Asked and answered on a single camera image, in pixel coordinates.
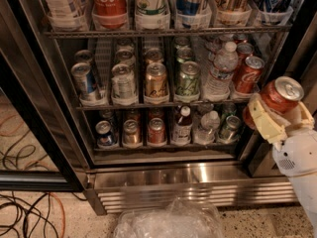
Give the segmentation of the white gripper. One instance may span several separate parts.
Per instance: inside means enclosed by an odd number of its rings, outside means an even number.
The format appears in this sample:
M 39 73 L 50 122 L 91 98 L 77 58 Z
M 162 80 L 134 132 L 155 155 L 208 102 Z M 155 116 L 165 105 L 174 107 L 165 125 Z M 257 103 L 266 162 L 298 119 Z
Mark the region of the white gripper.
M 280 172 L 287 177 L 298 177 L 317 171 L 317 132 L 312 130 L 315 120 L 302 101 L 298 102 L 299 129 L 287 137 L 288 121 L 271 111 L 255 93 L 248 108 L 257 130 L 272 145 L 272 156 Z

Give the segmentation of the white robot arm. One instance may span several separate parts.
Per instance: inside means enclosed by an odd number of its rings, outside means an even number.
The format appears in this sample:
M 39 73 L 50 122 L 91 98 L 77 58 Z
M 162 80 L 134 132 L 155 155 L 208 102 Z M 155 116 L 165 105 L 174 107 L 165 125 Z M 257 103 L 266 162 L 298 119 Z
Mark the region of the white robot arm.
M 287 176 L 317 237 L 317 131 L 303 102 L 279 115 L 256 93 L 248 110 L 261 136 L 272 144 L 272 157 Z

